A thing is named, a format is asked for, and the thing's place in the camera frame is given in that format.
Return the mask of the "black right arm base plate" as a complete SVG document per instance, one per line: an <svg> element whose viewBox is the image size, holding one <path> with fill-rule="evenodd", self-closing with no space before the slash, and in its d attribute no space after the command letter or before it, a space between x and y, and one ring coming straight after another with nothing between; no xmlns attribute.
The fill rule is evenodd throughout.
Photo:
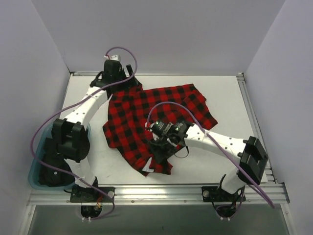
<svg viewBox="0 0 313 235"><path fill-rule="evenodd" d="M224 191L217 186L203 186L201 188L202 191L202 200L204 202L239 202L240 201L240 194L244 188L240 188L234 194L230 194Z"/></svg>

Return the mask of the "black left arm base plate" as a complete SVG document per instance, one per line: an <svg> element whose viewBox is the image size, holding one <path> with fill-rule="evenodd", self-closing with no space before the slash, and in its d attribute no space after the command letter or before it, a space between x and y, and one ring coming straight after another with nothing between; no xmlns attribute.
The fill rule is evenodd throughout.
<svg viewBox="0 0 313 235"><path fill-rule="evenodd" d="M113 199L115 195L115 187L99 187L99 189L105 192L108 197L92 188L83 188L74 185L69 201L71 203L91 203L99 202L100 199L102 199L101 202L111 202L111 199Z"/></svg>

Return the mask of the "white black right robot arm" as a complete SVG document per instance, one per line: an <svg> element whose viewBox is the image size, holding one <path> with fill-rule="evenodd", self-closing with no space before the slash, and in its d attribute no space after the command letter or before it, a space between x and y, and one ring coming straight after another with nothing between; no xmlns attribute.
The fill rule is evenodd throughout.
<svg viewBox="0 0 313 235"><path fill-rule="evenodd" d="M268 162L260 140L250 136L247 140L232 138L203 129L188 121L165 123L158 120L148 128L157 144L195 147L229 159L235 169L222 177L217 195L230 199L246 185L260 185Z"/></svg>

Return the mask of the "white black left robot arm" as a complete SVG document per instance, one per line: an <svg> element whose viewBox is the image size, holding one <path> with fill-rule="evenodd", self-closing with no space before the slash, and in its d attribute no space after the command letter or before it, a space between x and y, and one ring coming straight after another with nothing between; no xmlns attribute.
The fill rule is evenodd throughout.
<svg viewBox="0 0 313 235"><path fill-rule="evenodd" d="M131 80L126 77L120 56L105 56L103 71L91 81L77 107L65 118L55 119L51 137L45 140L45 165L56 170L51 160L66 163L69 168L62 169L61 172L74 177L76 187L87 201L94 201L99 195L97 178L87 158L90 150L87 127L110 95L130 84Z"/></svg>

